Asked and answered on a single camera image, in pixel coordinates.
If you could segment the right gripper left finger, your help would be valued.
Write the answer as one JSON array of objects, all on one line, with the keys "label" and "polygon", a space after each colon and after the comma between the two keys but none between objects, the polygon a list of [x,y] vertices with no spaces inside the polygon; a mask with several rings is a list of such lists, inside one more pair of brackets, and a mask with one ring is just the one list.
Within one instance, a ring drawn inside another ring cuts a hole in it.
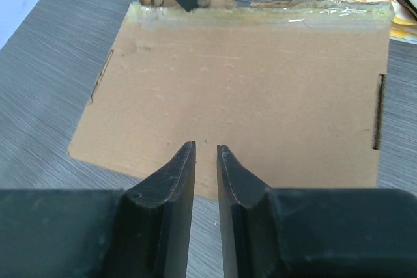
[{"label": "right gripper left finger", "polygon": [[127,190],[1,191],[2,277],[185,277],[196,145]]}]

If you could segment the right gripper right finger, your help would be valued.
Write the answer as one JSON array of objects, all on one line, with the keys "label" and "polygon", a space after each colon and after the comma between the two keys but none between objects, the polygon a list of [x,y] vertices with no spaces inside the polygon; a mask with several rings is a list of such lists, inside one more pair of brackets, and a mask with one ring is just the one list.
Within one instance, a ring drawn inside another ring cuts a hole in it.
[{"label": "right gripper right finger", "polygon": [[217,180],[226,277],[415,277],[416,197],[272,188],[225,146]]}]

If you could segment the brown cardboard express box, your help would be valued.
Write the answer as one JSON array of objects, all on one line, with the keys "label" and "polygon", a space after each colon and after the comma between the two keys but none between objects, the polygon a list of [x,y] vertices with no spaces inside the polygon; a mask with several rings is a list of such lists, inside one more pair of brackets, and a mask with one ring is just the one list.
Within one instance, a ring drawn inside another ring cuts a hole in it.
[{"label": "brown cardboard express box", "polygon": [[373,187],[393,15],[388,1],[134,1],[68,154],[146,178],[193,141],[209,199],[219,145],[273,187]]}]

